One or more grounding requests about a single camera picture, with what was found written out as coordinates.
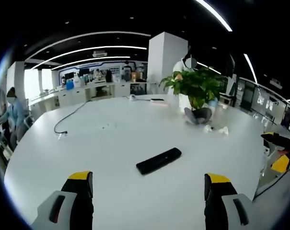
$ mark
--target white flower pot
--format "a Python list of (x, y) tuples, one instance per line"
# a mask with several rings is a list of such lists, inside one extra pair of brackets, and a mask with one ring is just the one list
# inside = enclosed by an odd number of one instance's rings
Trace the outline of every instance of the white flower pot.
[(192, 109), (191, 103), (189, 102), (187, 95), (179, 93), (179, 109), (184, 113), (185, 108)]

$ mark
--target window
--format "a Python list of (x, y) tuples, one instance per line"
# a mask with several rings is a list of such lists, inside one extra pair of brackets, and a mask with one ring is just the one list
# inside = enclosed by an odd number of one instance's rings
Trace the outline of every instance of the window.
[(43, 90), (53, 89), (52, 71), (50, 69), (42, 69), (41, 74)]
[(24, 94), (28, 99), (39, 96), (39, 80), (37, 69), (26, 69), (24, 71)]

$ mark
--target gray object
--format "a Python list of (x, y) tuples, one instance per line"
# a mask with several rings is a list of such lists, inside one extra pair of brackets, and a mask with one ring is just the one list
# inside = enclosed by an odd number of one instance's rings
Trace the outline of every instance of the gray object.
[(262, 229), (270, 230), (290, 203), (290, 172), (257, 189), (253, 206), (259, 211)]
[[(54, 223), (50, 220), (50, 215), (57, 199), (61, 196), (64, 200), (59, 209), (57, 223)], [(55, 191), (37, 208), (37, 218), (31, 225), (32, 229), (69, 230), (71, 210), (76, 196), (76, 193)]]
[(201, 108), (194, 111), (189, 108), (184, 108), (184, 113), (196, 125), (207, 123), (212, 116), (212, 111), (209, 108)]
[(261, 230), (260, 215), (244, 194), (221, 197), (228, 217), (228, 230)]

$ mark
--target black cable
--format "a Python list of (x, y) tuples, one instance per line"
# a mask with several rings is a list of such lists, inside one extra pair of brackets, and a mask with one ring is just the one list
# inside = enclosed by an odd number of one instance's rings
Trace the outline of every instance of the black cable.
[(254, 199), (256, 199), (258, 196), (260, 196), (261, 194), (263, 194), (267, 189), (271, 188), (272, 186), (274, 186), (285, 174), (287, 174), (288, 170), (282, 175), (279, 177), (278, 180), (276, 180), (270, 187), (264, 189), (261, 193), (259, 193), (258, 195), (254, 196)]
[(67, 131), (62, 131), (62, 132), (57, 132), (57, 131), (56, 131), (56, 128), (57, 128), (58, 124), (61, 123), (63, 120), (65, 120), (67, 117), (70, 117), (71, 115), (73, 115), (74, 113), (76, 113), (79, 109), (81, 109), (83, 106), (85, 106), (85, 104), (88, 103), (88, 102), (91, 102), (91, 100), (85, 102), (83, 105), (81, 105), (81, 106), (80, 106), (79, 108), (77, 108), (75, 111), (73, 111), (71, 114), (67, 115), (66, 117), (64, 117), (63, 119), (61, 119), (59, 122), (57, 122), (57, 124), (54, 126), (54, 129), (53, 129), (54, 132), (55, 132), (56, 134), (67, 134), (67, 133), (68, 133)]

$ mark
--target black remote control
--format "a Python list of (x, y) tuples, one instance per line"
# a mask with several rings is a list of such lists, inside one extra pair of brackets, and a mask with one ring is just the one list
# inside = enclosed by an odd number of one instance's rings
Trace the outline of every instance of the black remote control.
[(155, 157), (136, 164), (136, 167), (142, 175), (148, 174), (178, 159), (181, 154), (182, 153), (179, 149), (173, 148)]

